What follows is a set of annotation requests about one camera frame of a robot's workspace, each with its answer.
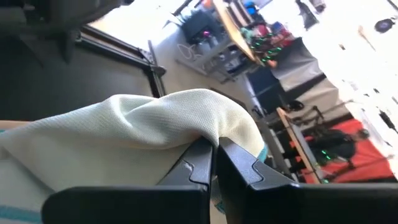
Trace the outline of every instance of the blue stripe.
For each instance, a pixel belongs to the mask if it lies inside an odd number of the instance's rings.
[[[5,205],[0,205],[0,218],[35,224],[42,223],[40,212]]]
[[[217,210],[218,210],[219,212],[221,212],[222,214],[225,215],[225,209],[224,209],[224,204],[223,204],[223,202],[220,202],[220,203],[216,204],[215,207],[217,208]]]
[[[267,145],[264,146],[262,151],[260,152],[259,156],[257,157],[258,160],[264,162],[267,159],[268,147]]]

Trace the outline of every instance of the blue object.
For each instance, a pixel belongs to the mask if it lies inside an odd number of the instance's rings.
[[[273,25],[271,25],[271,31],[273,33],[278,33],[283,28],[284,28],[284,25],[281,24],[280,22],[275,22]]]
[[[244,3],[244,7],[246,8],[247,12],[248,12],[250,15],[255,15],[255,14],[257,13],[256,5],[255,5],[255,3],[252,2],[252,1],[249,1],[249,2]]]
[[[220,203],[216,204],[215,207],[217,208],[217,210],[218,210],[219,212],[221,212],[222,214],[225,215],[225,209],[224,209],[224,204],[223,204],[223,202],[220,202]]]
[[[0,205],[0,219],[20,221],[26,223],[42,223],[40,212]]]
[[[265,145],[262,151],[260,152],[259,156],[257,157],[257,159],[261,162],[264,162],[267,158],[267,153],[268,153],[268,147],[267,145]]]

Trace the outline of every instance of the table leg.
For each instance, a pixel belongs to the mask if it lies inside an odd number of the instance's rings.
[[[212,73],[216,72],[217,70],[221,69],[221,68],[225,68],[225,65],[227,63],[230,63],[232,60],[238,58],[240,55],[242,54],[241,51],[236,52],[235,54],[231,54],[231,52],[229,50],[225,50],[223,52],[223,55],[225,56],[224,60],[221,59],[217,59],[217,64],[213,67],[211,67],[207,73],[209,75],[211,75]]]
[[[201,67],[203,64],[209,62],[213,57],[218,56],[218,54],[224,51],[231,44],[231,40],[229,38],[224,38],[220,43],[218,43],[215,47],[210,49],[208,52],[203,54],[200,58],[194,61],[192,64],[196,67]]]
[[[207,72],[204,71],[204,69],[202,69],[201,67],[195,66],[192,62],[188,62],[187,60],[179,59],[179,58],[176,58],[175,61],[185,65],[188,68],[191,68],[192,70],[194,70],[194,71],[196,71],[196,72],[198,72],[198,73],[200,73],[202,75],[207,76]]]
[[[223,80],[221,82],[221,84],[225,84],[226,82],[230,81],[230,80],[234,80],[235,77],[238,77],[244,73],[247,73],[249,70],[251,70],[252,68],[255,68],[257,65],[256,64],[252,64],[249,63],[247,65],[245,65],[244,67],[240,68],[238,71],[229,74],[229,78],[226,78],[225,80]]]

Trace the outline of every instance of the black clothing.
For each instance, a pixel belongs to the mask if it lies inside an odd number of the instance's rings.
[[[306,167],[305,167],[304,162],[303,162],[303,161],[300,161],[300,162],[296,163],[295,165],[293,165],[292,167],[290,167],[290,168],[289,168],[289,171],[290,171],[291,173],[296,173],[296,172],[298,172],[298,171],[300,171],[300,170],[302,170],[302,169],[305,169],[305,168],[306,168]]]
[[[327,165],[337,157],[349,160],[355,155],[355,141],[349,134],[337,129],[328,130],[322,137],[311,139],[307,143],[321,166]],[[285,152],[283,156],[291,159],[299,156],[299,152],[293,149]]]

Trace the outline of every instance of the wooden table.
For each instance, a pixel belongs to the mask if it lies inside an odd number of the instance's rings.
[[[252,61],[257,62],[258,59],[254,56],[250,46],[246,43],[241,31],[235,26],[231,16],[229,16],[226,3],[223,0],[213,0],[213,5],[232,42],[236,44],[236,46],[238,46],[239,49],[241,49],[242,52],[246,54]]]
[[[310,150],[307,142],[305,141],[300,128],[290,121],[290,117],[282,108],[277,108],[277,113],[280,117],[280,120],[284,124],[287,133],[293,141],[295,149],[298,151],[298,154],[305,164],[305,167],[307,168],[310,177],[313,179],[313,182],[316,184],[321,184],[321,180],[323,179],[323,172],[318,165],[318,162],[315,159],[312,151]]]
[[[272,154],[276,166],[274,168],[276,169],[276,171],[298,182],[297,176],[293,175],[289,171],[289,167],[287,166],[283,157],[284,148],[282,147],[274,130],[269,127],[267,122],[259,121],[256,122],[256,124],[261,130],[261,136],[264,142],[267,143],[267,148],[269,152]]]

